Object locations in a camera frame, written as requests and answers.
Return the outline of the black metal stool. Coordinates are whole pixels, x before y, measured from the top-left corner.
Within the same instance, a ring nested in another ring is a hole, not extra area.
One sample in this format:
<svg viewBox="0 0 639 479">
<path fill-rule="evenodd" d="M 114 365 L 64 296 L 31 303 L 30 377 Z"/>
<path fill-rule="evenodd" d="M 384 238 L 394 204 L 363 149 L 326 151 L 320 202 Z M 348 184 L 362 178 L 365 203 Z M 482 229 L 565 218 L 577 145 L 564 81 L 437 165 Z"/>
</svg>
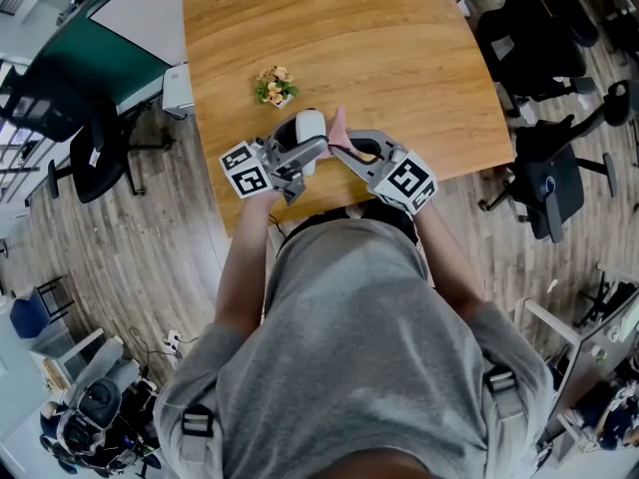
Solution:
<svg viewBox="0 0 639 479">
<path fill-rule="evenodd" d="M 57 276 L 35 287 L 49 323 L 65 317 L 75 304 L 75 299 L 68 289 L 68 280 L 67 275 Z"/>
</svg>

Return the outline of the potted flowers in white pot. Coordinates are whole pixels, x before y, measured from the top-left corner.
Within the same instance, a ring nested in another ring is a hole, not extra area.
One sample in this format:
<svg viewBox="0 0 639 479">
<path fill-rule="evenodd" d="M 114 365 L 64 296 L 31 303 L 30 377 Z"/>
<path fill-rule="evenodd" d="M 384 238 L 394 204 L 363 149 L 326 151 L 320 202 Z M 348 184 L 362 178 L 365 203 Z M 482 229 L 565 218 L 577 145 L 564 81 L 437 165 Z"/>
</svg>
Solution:
<svg viewBox="0 0 639 479">
<path fill-rule="evenodd" d="M 255 94 L 259 103 L 283 108 L 299 96 L 293 74 L 284 66 L 273 65 L 256 78 Z"/>
</svg>

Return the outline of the black metal railing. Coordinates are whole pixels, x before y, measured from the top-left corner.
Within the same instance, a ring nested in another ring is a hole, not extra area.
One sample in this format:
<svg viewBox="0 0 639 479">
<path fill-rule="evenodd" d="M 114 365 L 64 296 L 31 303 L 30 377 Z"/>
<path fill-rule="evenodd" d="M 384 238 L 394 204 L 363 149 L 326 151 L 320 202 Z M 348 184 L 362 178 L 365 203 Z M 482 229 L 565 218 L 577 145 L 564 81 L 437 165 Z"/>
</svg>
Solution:
<svg viewBox="0 0 639 479">
<path fill-rule="evenodd" d="M 45 137 L 9 121 L 4 111 L 26 67 L 0 59 L 0 205 L 28 200 L 46 177 L 44 163 L 53 146 Z"/>
</svg>

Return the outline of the pink cloth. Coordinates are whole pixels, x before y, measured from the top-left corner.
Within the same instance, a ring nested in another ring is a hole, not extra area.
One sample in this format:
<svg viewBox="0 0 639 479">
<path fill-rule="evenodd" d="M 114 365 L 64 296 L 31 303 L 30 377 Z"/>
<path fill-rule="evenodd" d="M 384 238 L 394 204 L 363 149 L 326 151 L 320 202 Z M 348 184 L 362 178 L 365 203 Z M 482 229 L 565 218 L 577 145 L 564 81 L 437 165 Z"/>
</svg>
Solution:
<svg viewBox="0 0 639 479">
<path fill-rule="evenodd" d="M 329 146 L 339 146 L 349 149 L 351 143 L 346 132 L 345 107 L 339 106 L 333 118 L 326 124 Z"/>
</svg>

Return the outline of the white ventilated box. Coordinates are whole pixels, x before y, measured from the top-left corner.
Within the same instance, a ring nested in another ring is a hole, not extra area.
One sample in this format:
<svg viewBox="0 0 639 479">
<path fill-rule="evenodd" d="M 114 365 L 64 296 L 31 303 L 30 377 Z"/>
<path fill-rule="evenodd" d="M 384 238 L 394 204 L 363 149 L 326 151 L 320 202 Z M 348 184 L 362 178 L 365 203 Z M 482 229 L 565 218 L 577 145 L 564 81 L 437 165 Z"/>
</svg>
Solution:
<svg viewBox="0 0 639 479">
<path fill-rule="evenodd" d="M 195 114 L 189 64 L 169 68 L 163 75 L 162 109 L 174 117 Z"/>
</svg>

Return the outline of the person's black shorts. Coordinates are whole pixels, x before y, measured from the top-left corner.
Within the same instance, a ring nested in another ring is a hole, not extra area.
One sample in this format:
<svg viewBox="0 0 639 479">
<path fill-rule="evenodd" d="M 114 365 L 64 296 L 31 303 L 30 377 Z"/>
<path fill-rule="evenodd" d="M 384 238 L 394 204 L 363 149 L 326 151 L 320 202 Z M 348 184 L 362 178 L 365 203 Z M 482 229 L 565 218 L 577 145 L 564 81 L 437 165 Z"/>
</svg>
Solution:
<svg viewBox="0 0 639 479">
<path fill-rule="evenodd" d="M 372 199 L 363 203 L 362 219 L 374 220 L 385 223 L 389 226 L 397 228 L 404 233 L 414 244 L 418 244 L 418 236 L 416 233 L 413 220 L 405 212 L 384 204 L 378 199 Z M 293 229 L 284 239 L 282 246 L 287 244 L 293 237 L 301 233 L 305 229 L 313 226 L 325 224 L 335 220 L 348 220 L 349 215 L 346 207 L 337 208 L 328 212 L 314 215 L 306 219 L 303 223 Z"/>
</svg>

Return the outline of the person's grey t-shirt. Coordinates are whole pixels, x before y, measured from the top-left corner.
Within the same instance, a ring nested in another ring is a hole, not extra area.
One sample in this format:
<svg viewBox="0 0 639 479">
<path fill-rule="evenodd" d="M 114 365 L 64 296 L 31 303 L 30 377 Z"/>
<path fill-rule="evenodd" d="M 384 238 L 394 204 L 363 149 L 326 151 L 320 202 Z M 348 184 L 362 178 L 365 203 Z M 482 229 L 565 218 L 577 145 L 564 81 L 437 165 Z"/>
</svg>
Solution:
<svg viewBox="0 0 639 479">
<path fill-rule="evenodd" d="M 398 229 L 310 227 L 282 249 L 264 322 L 209 324 L 155 406 L 181 479 L 311 479 L 392 449 L 441 479 L 504 479 L 552 405 L 544 361 L 486 303 L 464 321 Z"/>
</svg>

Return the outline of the white work desk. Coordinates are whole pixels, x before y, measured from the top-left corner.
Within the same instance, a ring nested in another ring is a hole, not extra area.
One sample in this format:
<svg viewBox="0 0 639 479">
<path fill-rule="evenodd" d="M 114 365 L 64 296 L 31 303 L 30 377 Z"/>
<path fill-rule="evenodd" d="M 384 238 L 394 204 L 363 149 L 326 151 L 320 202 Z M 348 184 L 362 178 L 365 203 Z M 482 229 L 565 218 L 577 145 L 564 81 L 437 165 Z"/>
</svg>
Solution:
<svg viewBox="0 0 639 479">
<path fill-rule="evenodd" d="M 611 380 L 639 345 L 639 276 L 599 262 L 596 279 L 596 285 L 578 291 L 570 318 L 532 298 L 514 311 L 516 324 L 538 322 L 556 345 L 547 348 L 554 393 L 549 421 L 537 443 L 535 471 L 557 469 L 595 448 L 592 429 L 582 428 L 570 409 L 600 382 Z"/>
</svg>

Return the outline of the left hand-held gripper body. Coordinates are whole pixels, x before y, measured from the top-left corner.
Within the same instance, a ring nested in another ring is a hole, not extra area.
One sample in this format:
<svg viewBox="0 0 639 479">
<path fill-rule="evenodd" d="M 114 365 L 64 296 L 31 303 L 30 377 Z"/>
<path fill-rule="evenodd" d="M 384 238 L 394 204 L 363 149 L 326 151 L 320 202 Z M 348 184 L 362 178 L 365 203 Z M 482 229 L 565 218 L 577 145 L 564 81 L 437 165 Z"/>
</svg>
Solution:
<svg viewBox="0 0 639 479">
<path fill-rule="evenodd" d="M 281 154 L 270 150 L 268 140 L 242 141 L 223 153 L 220 166 L 240 199 L 275 191 L 290 206 L 306 188 L 302 169 L 281 167 Z"/>
</svg>

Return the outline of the person's right forearm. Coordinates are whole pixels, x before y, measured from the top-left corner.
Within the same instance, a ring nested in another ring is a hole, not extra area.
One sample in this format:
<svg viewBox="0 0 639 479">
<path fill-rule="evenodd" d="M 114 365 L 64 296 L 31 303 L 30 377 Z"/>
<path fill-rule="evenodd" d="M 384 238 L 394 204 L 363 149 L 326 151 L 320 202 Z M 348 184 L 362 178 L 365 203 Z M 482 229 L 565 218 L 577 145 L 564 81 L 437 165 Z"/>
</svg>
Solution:
<svg viewBox="0 0 639 479">
<path fill-rule="evenodd" d="M 435 289 L 464 321 L 470 321 L 487 302 L 483 282 L 433 203 L 427 203 L 413 221 Z"/>
</svg>

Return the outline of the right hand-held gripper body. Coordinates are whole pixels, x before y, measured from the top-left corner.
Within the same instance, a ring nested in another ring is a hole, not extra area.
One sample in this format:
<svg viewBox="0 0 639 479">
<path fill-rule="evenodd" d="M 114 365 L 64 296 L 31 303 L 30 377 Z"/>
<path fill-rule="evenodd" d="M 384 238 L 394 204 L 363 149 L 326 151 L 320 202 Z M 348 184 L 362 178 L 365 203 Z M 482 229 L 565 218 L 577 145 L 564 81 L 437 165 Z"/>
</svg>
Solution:
<svg viewBox="0 0 639 479">
<path fill-rule="evenodd" d="M 438 185 L 430 167 L 414 151 L 394 147 L 367 190 L 396 209 L 416 215 L 434 197 Z"/>
</svg>

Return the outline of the black mesh office chair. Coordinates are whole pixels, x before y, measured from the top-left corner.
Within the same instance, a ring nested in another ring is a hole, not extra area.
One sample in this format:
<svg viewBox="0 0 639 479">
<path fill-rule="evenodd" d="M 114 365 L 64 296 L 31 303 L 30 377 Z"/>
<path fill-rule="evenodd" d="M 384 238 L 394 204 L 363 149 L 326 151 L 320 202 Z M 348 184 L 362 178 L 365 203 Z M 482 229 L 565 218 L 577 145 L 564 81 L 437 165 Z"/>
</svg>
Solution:
<svg viewBox="0 0 639 479">
<path fill-rule="evenodd" d="M 574 41 L 586 48 L 593 47 L 599 32 L 579 0 L 543 0 L 548 9 L 563 21 Z"/>
<path fill-rule="evenodd" d="M 47 165 L 47 185 L 53 199 L 59 197 L 59 181 L 73 179 L 79 201 L 90 203 L 126 178 L 131 194 L 146 193 L 133 180 L 129 154 L 134 151 L 167 151 L 174 140 L 164 131 L 157 144 L 134 144 L 133 130 L 142 113 L 141 103 L 120 116 L 116 104 L 104 96 L 85 95 L 74 87 L 52 62 L 43 61 L 11 84 L 5 116 L 21 128 L 40 133 L 56 144 L 69 144 L 69 164 Z"/>
<path fill-rule="evenodd" d="M 596 90 L 578 45 L 543 0 L 505 0 L 482 13 L 475 39 L 493 82 L 501 85 L 517 117 L 530 99 L 542 102 Z"/>
</svg>

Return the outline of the small white handheld fan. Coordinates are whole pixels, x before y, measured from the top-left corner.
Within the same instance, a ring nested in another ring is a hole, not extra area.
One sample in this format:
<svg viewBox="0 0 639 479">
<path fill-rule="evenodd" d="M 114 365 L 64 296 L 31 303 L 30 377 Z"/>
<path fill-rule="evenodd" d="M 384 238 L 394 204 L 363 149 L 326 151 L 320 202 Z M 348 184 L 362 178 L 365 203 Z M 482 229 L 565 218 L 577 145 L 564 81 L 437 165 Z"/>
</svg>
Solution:
<svg viewBox="0 0 639 479">
<path fill-rule="evenodd" d="M 307 109 L 297 113 L 298 144 L 315 136 L 327 137 L 323 113 L 315 109 Z M 315 173 L 316 162 L 321 155 L 302 168 L 302 174 L 305 178 L 310 177 Z"/>
</svg>

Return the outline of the black chair with curved headrest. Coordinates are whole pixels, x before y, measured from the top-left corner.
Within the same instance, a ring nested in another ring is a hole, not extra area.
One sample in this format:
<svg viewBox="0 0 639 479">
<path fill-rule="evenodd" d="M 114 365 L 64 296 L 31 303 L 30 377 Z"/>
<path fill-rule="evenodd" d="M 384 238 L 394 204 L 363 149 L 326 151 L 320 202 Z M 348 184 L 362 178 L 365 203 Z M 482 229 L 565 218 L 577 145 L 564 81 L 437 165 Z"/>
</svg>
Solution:
<svg viewBox="0 0 639 479">
<path fill-rule="evenodd" d="M 634 167 L 639 169 L 639 79 L 612 84 L 603 97 L 603 103 L 584 120 L 572 126 L 569 137 L 571 140 L 585 137 L 602 123 L 613 128 L 630 123 L 636 152 Z"/>
</svg>

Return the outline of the person's left forearm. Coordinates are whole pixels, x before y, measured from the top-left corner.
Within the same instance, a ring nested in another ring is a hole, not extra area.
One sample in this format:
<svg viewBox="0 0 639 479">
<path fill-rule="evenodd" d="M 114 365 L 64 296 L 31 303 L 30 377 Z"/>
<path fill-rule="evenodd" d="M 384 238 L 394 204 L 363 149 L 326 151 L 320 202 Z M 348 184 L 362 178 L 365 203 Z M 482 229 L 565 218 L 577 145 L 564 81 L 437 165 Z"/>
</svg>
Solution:
<svg viewBox="0 0 639 479">
<path fill-rule="evenodd" d="M 222 271 L 214 323 L 249 336 L 261 324 L 271 208 L 280 194 L 245 200 Z"/>
</svg>

